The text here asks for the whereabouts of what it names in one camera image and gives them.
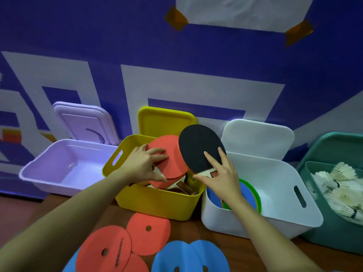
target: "white storage box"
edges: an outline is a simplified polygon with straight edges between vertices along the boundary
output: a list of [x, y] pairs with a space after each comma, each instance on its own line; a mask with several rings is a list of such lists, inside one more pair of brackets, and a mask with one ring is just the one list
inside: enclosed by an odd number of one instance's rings
[[[293, 140], [294, 133], [287, 127], [244, 119], [229, 122], [222, 135], [238, 176], [249, 182], [261, 198], [261, 214], [288, 238], [323, 223], [297, 171], [281, 161]], [[206, 192], [202, 222], [212, 231], [248, 238], [234, 212], [215, 206]]]
[[42, 191], [74, 196], [104, 178], [102, 168], [119, 139], [111, 116], [100, 107], [66, 102], [53, 107], [74, 139], [53, 143], [24, 166], [19, 177]]

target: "yellow box lid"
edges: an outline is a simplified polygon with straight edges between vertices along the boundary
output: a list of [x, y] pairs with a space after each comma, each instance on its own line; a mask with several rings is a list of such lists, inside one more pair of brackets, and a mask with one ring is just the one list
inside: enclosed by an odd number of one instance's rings
[[185, 127], [198, 124], [197, 118], [189, 112], [155, 107], [141, 108], [138, 120], [140, 134], [152, 137], [179, 136]]

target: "storage box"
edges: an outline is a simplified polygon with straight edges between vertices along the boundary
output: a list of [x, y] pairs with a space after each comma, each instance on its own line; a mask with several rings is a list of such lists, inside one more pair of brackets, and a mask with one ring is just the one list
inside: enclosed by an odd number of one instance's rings
[[[363, 135], [331, 132], [320, 137], [297, 165], [297, 170], [307, 187], [313, 189], [315, 202], [324, 223], [302, 235], [306, 240], [347, 252], [363, 254], [363, 226], [348, 222], [329, 206], [311, 174], [319, 171], [331, 172], [334, 165], [344, 162], [353, 168], [363, 167]], [[356, 169], [358, 178], [363, 171]]]
[[[281, 161], [294, 140], [287, 127], [236, 119], [227, 123], [222, 142], [238, 175], [261, 198], [262, 215], [286, 237], [319, 227], [323, 217], [297, 171]], [[206, 192], [202, 222], [210, 230], [248, 238], [231, 210], [215, 206]]]
[[45, 192], [74, 196], [103, 179], [102, 168], [119, 139], [111, 116], [97, 106], [56, 102], [55, 113], [73, 139], [53, 143], [21, 169], [19, 177]]
[[[148, 136], [149, 134], [156, 136], [179, 135], [185, 127], [197, 123], [195, 116], [178, 110], [144, 107], [138, 115], [140, 134], [133, 134], [123, 140], [104, 166], [103, 174], [105, 176], [120, 168], [135, 147], [156, 139], [156, 137]], [[121, 151], [121, 157], [115, 162]], [[189, 184], [193, 190], [198, 192], [197, 195], [185, 195], [132, 185], [124, 188], [116, 196], [116, 201], [120, 207], [132, 211], [180, 221], [188, 220], [206, 187], [194, 179], [191, 172], [187, 174]]]

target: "teal storage box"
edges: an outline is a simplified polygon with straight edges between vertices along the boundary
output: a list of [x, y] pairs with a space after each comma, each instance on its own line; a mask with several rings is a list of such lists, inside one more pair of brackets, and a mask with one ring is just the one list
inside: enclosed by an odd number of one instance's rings
[[330, 248], [363, 254], [363, 226], [348, 222], [329, 206], [311, 174], [331, 172], [344, 162], [356, 169], [363, 178], [363, 135], [331, 132], [320, 137], [296, 167], [307, 188], [312, 188], [313, 198], [324, 217], [323, 224], [302, 235], [307, 241]]

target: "green ring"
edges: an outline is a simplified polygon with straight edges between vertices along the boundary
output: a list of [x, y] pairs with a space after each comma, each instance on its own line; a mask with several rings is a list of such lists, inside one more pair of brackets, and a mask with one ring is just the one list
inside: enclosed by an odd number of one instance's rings
[[[261, 211], [262, 211], [262, 204], [261, 204], [261, 198], [260, 198], [260, 195], [258, 194], [258, 192], [256, 191], [256, 189], [251, 185], [249, 184], [247, 181], [243, 180], [240, 178], [240, 182], [242, 182], [244, 185], [246, 185], [248, 187], [248, 189], [251, 190], [253, 196], [254, 196], [254, 199], [256, 201], [256, 205], [257, 205], [257, 212], [259, 212], [261, 214]], [[225, 202], [222, 202], [222, 207], [224, 209], [228, 209], [230, 210], [229, 206], [227, 205], [227, 203]]]

